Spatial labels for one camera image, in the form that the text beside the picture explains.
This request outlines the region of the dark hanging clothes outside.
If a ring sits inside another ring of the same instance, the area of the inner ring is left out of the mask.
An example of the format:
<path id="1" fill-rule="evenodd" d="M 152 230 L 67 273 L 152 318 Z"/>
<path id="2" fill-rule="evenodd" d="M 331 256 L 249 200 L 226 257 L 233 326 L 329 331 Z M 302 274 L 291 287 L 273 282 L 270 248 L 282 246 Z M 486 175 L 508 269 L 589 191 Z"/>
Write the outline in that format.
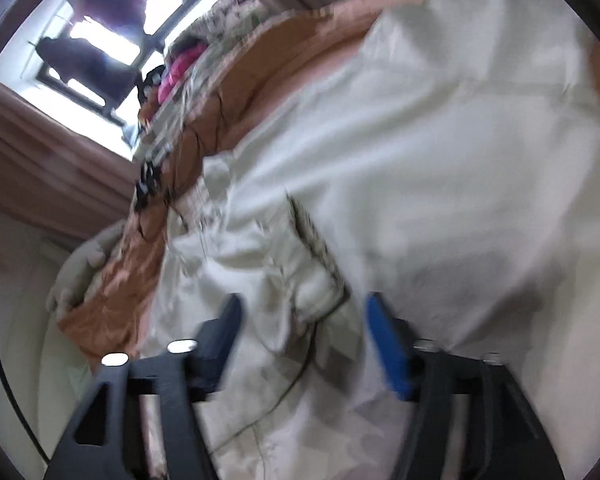
<path id="1" fill-rule="evenodd" d="M 72 27 L 96 25 L 105 33 L 86 38 L 73 36 L 71 32 L 45 36 L 35 45 L 36 54 L 64 84 L 75 80 L 106 103 L 117 104 L 136 84 L 140 72 L 131 62 L 115 58 L 109 49 L 123 40 L 123 51 L 129 52 L 130 47 L 138 48 L 148 37 L 145 30 L 148 1 L 67 0 Z"/>

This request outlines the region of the floral patterned bed sheet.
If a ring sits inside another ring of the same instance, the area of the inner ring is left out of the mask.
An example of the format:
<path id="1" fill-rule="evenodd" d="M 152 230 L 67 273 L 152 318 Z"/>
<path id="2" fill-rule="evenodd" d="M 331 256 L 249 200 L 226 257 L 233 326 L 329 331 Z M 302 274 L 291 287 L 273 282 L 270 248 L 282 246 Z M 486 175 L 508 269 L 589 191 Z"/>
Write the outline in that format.
<path id="1" fill-rule="evenodd" d="M 164 63 L 147 74 L 138 92 L 138 135 L 132 142 L 136 162 L 155 158 L 174 142 L 200 92 L 224 58 L 271 15 L 260 0 L 218 0 L 166 46 Z M 160 104 L 157 94 L 163 74 L 180 53 L 197 44 L 208 44 L 208 48 Z"/>

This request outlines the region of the orange-brown bed blanket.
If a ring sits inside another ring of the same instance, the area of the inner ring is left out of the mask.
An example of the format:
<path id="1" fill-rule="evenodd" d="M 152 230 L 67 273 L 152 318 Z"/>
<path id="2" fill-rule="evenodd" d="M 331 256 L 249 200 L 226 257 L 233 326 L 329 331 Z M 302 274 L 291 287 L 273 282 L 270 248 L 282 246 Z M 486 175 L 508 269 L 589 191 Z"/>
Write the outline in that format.
<path id="1" fill-rule="evenodd" d="M 92 370 L 166 352 L 242 298 L 226 380 L 272 401 L 362 299 L 464 354 L 516 318 L 600 333 L 600 43 L 564 0 L 343 0 L 226 58 L 58 328 Z"/>

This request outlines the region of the pink cloth on sill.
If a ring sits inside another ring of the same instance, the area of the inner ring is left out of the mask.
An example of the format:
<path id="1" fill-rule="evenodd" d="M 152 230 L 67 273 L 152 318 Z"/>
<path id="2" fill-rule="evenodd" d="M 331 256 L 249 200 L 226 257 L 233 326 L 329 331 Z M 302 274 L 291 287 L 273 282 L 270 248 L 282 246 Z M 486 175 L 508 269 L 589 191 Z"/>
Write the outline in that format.
<path id="1" fill-rule="evenodd" d="M 158 89 L 157 99 L 162 104 L 172 93 L 175 86 L 183 79 L 189 67 L 207 50 L 208 44 L 197 44 L 180 53 L 163 74 Z"/>

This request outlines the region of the cream white large garment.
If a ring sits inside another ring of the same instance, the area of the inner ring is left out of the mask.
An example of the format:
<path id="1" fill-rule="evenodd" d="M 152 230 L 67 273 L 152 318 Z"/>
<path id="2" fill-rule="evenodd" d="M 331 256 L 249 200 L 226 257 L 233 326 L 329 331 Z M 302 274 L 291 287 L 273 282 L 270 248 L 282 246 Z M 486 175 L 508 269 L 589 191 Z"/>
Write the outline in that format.
<path id="1" fill-rule="evenodd" d="M 143 356 L 231 292 L 198 410 L 224 479 L 385 479 L 411 408 L 364 320 L 380 292 L 449 352 L 499 356 L 564 474 L 600 458 L 600 68 L 564 0 L 428 0 L 204 162 L 168 221 Z"/>

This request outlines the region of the pink-brown curtain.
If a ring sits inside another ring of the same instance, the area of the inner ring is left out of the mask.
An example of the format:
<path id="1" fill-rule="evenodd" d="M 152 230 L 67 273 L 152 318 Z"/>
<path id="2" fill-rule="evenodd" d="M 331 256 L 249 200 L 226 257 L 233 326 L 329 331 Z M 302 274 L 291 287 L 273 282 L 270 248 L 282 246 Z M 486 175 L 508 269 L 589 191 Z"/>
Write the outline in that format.
<path id="1" fill-rule="evenodd" d="M 140 170 L 0 83 L 0 211 L 88 240 L 129 215 Z"/>

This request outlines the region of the grey plush toy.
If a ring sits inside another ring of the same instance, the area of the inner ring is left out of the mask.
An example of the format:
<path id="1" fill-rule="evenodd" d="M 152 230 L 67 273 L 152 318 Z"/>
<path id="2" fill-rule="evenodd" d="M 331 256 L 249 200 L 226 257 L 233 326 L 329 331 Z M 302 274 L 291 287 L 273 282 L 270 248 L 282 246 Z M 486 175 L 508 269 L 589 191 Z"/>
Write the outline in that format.
<path id="1" fill-rule="evenodd" d="M 60 268 L 46 298 L 46 310 L 60 321 L 85 297 L 95 276 L 119 246 L 125 226 L 121 220 L 83 243 Z"/>

